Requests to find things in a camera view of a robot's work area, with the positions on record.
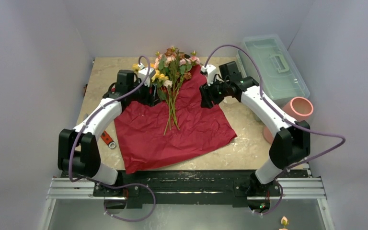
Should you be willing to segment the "yellow rose stem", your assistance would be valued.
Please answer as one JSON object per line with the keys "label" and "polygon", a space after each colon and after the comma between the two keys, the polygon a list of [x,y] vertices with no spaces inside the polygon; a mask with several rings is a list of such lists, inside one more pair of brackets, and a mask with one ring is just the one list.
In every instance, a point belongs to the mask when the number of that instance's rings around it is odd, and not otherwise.
{"label": "yellow rose stem", "polygon": [[[132,66],[132,69],[137,74],[138,73],[138,64],[134,64]],[[165,94],[166,88],[163,85],[163,83],[166,80],[169,80],[169,78],[165,74],[161,73],[158,69],[155,69],[155,74],[151,79],[151,85],[154,85],[154,86],[157,87],[157,90],[156,90],[157,103],[166,99],[166,94]]]}

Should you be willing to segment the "flower bouquet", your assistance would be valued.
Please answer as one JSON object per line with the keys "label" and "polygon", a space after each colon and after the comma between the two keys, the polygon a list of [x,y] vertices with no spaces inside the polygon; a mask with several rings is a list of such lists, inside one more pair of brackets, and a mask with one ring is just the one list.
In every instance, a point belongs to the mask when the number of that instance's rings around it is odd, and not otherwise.
{"label": "flower bouquet", "polygon": [[182,85],[176,100],[178,127],[167,127],[166,103],[154,107],[132,102],[114,120],[119,148],[128,174],[157,169],[205,155],[237,137],[222,109],[201,107],[199,87],[206,83],[200,66]]}

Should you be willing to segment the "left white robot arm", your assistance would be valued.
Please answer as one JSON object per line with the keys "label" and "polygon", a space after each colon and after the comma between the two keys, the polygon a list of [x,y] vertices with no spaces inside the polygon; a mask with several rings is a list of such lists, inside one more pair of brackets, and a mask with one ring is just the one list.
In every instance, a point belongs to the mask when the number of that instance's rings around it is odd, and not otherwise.
{"label": "left white robot arm", "polygon": [[124,183],[117,179],[117,170],[101,162],[97,142],[106,128],[131,102],[146,104],[154,99],[155,92],[150,86],[154,75],[154,68],[143,68],[138,72],[118,71],[116,81],[108,87],[95,110],[74,128],[60,132],[58,168],[70,175],[89,177],[101,182],[110,195],[120,195]]}

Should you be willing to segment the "brown orange rose stem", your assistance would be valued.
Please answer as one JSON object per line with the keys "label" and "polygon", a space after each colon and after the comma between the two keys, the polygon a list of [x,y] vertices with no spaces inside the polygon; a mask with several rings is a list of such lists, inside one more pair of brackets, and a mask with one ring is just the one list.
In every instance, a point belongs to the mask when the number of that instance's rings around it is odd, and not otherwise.
{"label": "brown orange rose stem", "polygon": [[193,67],[192,61],[188,56],[178,48],[168,48],[162,57],[164,68],[163,73],[172,81],[171,98],[172,98],[172,120],[173,126],[179,128],[178,118],[176,115],[176,100],[178,94],[185,81],[192,79],[190,70]]}

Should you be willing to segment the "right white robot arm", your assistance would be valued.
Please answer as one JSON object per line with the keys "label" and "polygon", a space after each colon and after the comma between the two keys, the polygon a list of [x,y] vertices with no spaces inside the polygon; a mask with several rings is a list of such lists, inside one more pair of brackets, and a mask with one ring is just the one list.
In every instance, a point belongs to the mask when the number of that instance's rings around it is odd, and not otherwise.
{"label": "right white robot arm", "polygon": [[266,125],[273,139],[269,159],[251,176],[250,189],[261,195],[288,166],[310,154],[309,124],[297,121],[283,112],[264,92],[252,77],[243,77],[234,61],[220,65],[202,66],[200,73],[207,78],[202,85],[201,107],[212,108],[225,97],[236,98],[251,109]]}

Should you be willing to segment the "cream ribbon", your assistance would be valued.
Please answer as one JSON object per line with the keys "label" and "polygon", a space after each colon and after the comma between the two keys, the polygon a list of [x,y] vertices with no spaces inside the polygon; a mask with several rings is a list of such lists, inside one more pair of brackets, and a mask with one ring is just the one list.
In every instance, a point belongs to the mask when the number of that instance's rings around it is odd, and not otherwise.
{"label": "cream ribbon", "polygon": [[222,103],[224,106],[229,107],[229,106],[237,105],[239,102],[237,101],[236,98],[226,97]]}

